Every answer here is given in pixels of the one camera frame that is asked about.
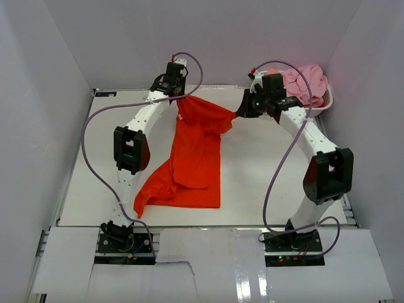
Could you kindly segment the orange t shirt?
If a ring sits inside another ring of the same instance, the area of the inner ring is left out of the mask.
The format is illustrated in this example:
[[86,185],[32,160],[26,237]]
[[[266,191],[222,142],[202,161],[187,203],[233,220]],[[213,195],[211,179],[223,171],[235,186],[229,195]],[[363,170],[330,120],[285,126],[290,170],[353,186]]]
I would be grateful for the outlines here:
[[235,112],[195,96],[177,101],[171,153],[134,199],[139,217],[148,205],[181,208],[221,206],[221,137]]

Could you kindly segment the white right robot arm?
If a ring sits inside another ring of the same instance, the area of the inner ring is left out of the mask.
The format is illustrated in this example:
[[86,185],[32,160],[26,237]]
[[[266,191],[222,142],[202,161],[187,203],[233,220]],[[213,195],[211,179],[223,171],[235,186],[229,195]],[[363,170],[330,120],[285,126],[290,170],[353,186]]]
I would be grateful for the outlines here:
[[319,130],[297,97],[287,96],[280,73],[252,71],[249,77],[251,87],[244,90],[236,115],[269,115],[291,135],[292,145],[298,146],[308,161],[302,203],[288,219],[285,231],[266,235],[298,252],[307,246],[328,208],[351,190],[354,155],[348,148],[337,147]]

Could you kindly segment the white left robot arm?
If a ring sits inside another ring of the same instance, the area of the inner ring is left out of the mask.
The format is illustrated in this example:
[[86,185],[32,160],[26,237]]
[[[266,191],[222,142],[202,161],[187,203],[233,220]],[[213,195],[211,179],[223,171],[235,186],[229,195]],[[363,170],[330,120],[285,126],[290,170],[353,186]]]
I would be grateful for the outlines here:
[[142,105],[135,116],[125,125],[114,130],[113,156],[117,167],[118,198],[112,219],[101,225],[103,233],[121,253],[135,247],[133,221],[129,219],[127,205],[135,197],[134,190],[142,172],[150,162],[148,135],[163,111],[170,106],[167,98],[184,95],[188,74],[185,59],[173,59],[167,64],[164,74],[158,76],[150,87]]

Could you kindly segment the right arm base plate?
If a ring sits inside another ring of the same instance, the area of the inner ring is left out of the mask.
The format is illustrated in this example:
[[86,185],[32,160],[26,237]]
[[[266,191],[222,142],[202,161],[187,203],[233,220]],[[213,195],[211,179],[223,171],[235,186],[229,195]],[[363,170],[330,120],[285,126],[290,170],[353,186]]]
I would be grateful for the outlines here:
[[263,232],[258,241],[264,244],[264,258],[267,268],[324,266],[323,246],[319,232],[314,230],[308,234],[271,235]]

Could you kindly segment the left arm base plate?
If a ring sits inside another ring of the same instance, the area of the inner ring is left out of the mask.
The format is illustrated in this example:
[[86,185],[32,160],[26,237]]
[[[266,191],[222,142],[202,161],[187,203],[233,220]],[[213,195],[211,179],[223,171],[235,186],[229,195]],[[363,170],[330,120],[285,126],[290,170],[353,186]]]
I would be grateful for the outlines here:
[[135,232],[133,225],[101,224],[95,253],[95,264],[154,265],[153,234]]

